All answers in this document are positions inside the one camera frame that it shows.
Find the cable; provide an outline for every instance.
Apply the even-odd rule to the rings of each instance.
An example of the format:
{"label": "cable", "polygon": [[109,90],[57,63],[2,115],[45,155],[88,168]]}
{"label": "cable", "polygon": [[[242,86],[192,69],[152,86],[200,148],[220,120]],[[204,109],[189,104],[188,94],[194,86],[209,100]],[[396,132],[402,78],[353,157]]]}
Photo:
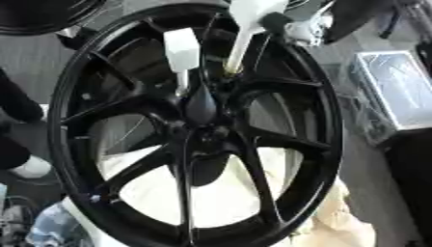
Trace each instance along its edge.
{"label": "cable", "polygon": [[292,2],[290,2],[288,4],[288,6],[286,6],[285,11],[292,11],[294,9],[300,8],[304,5],[306,5],[307,3],[309,3],[310,0],[294,0]]}

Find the rim lip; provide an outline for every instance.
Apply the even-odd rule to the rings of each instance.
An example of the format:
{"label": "rim lip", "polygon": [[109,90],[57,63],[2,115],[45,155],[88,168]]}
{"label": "rim lip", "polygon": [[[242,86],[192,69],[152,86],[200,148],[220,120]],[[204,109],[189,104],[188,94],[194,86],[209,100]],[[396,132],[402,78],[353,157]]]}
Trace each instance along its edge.
{"label": "rim lip", "polygon": [[[80,180],[81,184],[78,184],[78,181],[74,178],[79,178],[79,174],[73,169],[74,164],[71,159],[68,145],[66,144],[65,134],[62,132],[61,125],[59,120],[62,117],[62,114],[67,111],[66,102],[69,101],[70,91],[73,90],[74,85],[72,83],[67,83],[71,79],[71,75],[75,71],[75,67],[82,61],[83,57],[86,56],[89,50],[98,49],[104,45],[107,40],[116,37],[116,32],[119,32],[122,28],[128,27],[132,23],[136,23],[139,19],[142,19],[142,16],[148,16],[154,12],[160,11],[162,8],[172,7],[185,8],[187,6],[194,7],[204,7],[204,8],[214,8],[217,10],[224,9],[221,5],[212,4],[212,3],[180,3],[180,4],[172,4],[172,5],[164,5],[159,6],[147,10],[143,10],[137,12],[135,14],[127,15],[114,23],[108,25],[103,28],[98,34],[96,34],[89,42],[87,42],[79,51],[75,53],[72,59],[69,60],[67,67],[64,69],[60,79],[59,84],[56,87],[54,92],[52,108],[49,112],[48,117],[48,142],[50,152],[56,164],[56,170],[59,172],[60,178],[66,186],[66,190],[74,204],[88,217],[92,222],[96,224],[98,228],[105,231],[106,233],[113,236],[115,239],[121,241],[124,244],[129,246],[155,246],[155,247],[174,247],[175,243],[162,243],[159,241],[155,241],[153,239],[145,238],[142,235],[137,235],[129,231],[119,231],[119,224],[108,224],[109,222],[113,223],[116,220],[119,220],[115,216],[109,216],[105,213],[101,213],[95,209],[95,205],[92,205],[88,200],[85,200],[84,197],[80,196],[80,187],[84,186],[83,182]],[[323,164],[325,169],[323,169],[323,179],[320,181],[319,188],[315,191],[314,195],[310,197],[308,203],[294,216],[290,219],[290,221],[286,222],[286,226],[283,231],[279,231],[278,233],[266,233],[263,236],[256,239],[254,242],[250,242],[248,246],[251,247],[262,247],[274,244],[282,239],[284,239],[289,233],[292,233],[295,229],[297,229],[306,219],[308,219],[316,210],[316,208],[320,205],[320,203],[324,200],[328,191],[333,186],[333,183],[338,175],[340,160],[342,155],[342,119],[340,114],[340,109],[338,107],[338,99],[334,92],[333,87],[327,75],[321,69],[321,67],[316,63],[316,61],[312,58],[312,56],[303,48],[288,46],[287,52],[298,58],[298,61],[303,69],[308,71],[308,74],[313,79],[318,79],[322,82],[323,91],[325,92],[326,97],[328,98],[327,102],[324,102],[328,105],[331,112],[335,115],[332,118],[332,126],[333,130],[333,138],[331,140],[332,153],[334,155],[327,158],[327,163]],[[235,242],[232,243],[224,243],[223,246],[238,246]]]}
{"label": "rim lip", "polygon": [[0,35],[7,36],[37,36],[44,35],[53,32],[61,31],[65,28],[74,26],[79,22],[91,17],[93,14],[97,13],[107,0],[94,0],[92,4],[76,11],[67,22],[60,23],[47,23],[38,26],[29,27],[7,27],[0,25]]}

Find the black pants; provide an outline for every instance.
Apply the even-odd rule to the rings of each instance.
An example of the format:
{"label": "black pants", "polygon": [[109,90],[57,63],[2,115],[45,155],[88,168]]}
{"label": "black pants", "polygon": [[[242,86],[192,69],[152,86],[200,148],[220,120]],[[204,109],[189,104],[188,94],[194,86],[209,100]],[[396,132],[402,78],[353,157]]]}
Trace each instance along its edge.
{"label": "black pants", "polygon": [[[31,123],[41,119],[40,106],[27,97],[0,68],[0,107],[12,118]],[[31,153],[17,142],[0,133],[0,170],[23,165]]]}
{"label": "black pants", "polygon": [[0,170],[8,170],[23,165],[31,153],[16,141],[0,136]]}

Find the white cloth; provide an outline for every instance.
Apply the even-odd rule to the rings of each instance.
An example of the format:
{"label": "white cloth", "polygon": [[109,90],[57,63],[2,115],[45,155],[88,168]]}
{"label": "white cloth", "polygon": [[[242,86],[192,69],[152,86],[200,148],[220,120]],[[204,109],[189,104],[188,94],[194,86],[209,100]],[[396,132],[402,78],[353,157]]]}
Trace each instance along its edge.
{"label": "white cloth", "polygon": [[[157,147],[114,156],[99,162],[105,179],[154,151]],[[278,149],[258,150],[274,198],[289,185],[302,154]],[[339,179],[317,212],[296,233],[274,247],[373,247],[372,226],[354,217],[344,202],[348,189]],[[121,197],[149,217],[178,225],[180,213],[176,182],[164,166],[129,182]],[[213,183],[192,189],[194,223],[199,228],[218,227],[246,219],[259,210],[257,192],[240,160],[229,158],[224,173]]]}

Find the black wheel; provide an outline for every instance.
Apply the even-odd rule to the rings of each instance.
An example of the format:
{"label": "black wheel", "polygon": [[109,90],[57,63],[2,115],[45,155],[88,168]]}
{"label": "black wheel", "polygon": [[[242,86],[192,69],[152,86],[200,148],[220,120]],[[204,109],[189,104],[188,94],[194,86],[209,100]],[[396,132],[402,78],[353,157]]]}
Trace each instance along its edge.
{"label": "black wheel", "polygon": [[[202,44],[202,65],[191,72],[189,93],[178,98],[162,35],[184,27],[192,27]],[[226,77],[222,67],[236,32],[222,7],[149,9],[99,32],[61,76],[49,116],[54,164],[80,210],[121,242],[269,246],[310,217],[332,186],[341,157],[342,123],[329,80],[304,49],[284,46],[268,34],[254,38],[242,73]],[[257,116],[257,104],[268,117]],[[150,131],[138,131],[144,137],[119,152],[159,148],[105,179],[97,168],[101,129],[107,119],[126,115],[143,116]],[[284,124],[271,129],[256,119]],[[303,155],[294,179],[278,198],[273,198],[263,172],[257,152],[261,147]],[[228,155],[237,156],[252,179],[258,212],[224,226],[197,227],[191,188],[219,177]],[[177,225],[145,215],[120,196],[130,181],[162,166],[168,166],[177,186]]]}
{"label": "black wheel", "polygon": [[42,35],[73,26],[91,16],[106,0],[2,0],[0,34]]}

